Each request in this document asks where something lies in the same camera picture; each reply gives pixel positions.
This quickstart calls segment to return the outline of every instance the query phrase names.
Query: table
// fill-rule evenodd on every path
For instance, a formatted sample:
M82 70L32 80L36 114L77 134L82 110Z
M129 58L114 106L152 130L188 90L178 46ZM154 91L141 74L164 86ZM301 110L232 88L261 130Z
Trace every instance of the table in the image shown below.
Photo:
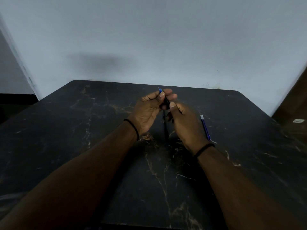
M225 157L307 226L305 146L240 92L170 88L204 115ZM75 80L0 125L0 217L52 171L109 134L138 98L155 90L156 85ZM202 169L171 123L167 130L168 139L160 112L128 153L89 226L226 228Z

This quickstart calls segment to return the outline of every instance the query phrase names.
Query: pen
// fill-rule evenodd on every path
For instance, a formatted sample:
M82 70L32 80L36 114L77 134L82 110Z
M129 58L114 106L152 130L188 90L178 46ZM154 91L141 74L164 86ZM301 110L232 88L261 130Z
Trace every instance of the pen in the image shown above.
M211 141L210 135L209 135L209 133L208 133L208 130L207 130L207 127L206 127L206 124L205 124L205 120L204 120L204 116L203 116L203 115L201 115L201 123L203 124L203 128L204 128L204 130L205 130L205 134L206 134L207 140L208 140L208 141Z
M164 98L163 103L166 105L166 109L169 109L169 100L167 99L167 97Z

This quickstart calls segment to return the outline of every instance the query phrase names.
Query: right hand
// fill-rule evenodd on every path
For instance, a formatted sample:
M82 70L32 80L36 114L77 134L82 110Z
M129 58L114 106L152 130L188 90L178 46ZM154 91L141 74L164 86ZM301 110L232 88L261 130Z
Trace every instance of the right hand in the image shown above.
M171 102L169 107L177 135L186 149L196 154L198 150L209 143L204 136L204 130L200 128L201 123L187 106Z

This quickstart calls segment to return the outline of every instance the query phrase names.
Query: black wristband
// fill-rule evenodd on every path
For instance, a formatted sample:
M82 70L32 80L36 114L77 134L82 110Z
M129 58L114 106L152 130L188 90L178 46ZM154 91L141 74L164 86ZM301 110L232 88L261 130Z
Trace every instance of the black wristband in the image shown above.
M215 147L215 145L213 143L206 144L194 155L193 158L197 159L199 155L202 154L202 152L205 151L209 147Z
M136 135L137 135L137 137L138 137L137 140L139 140L139 139L140 139L140 136L139 136L138 130L136 129L136 127L134 126L134 124L133 124L129 119L124 119L124 121L127 121L128 123L130 123L131 126L135 129Z

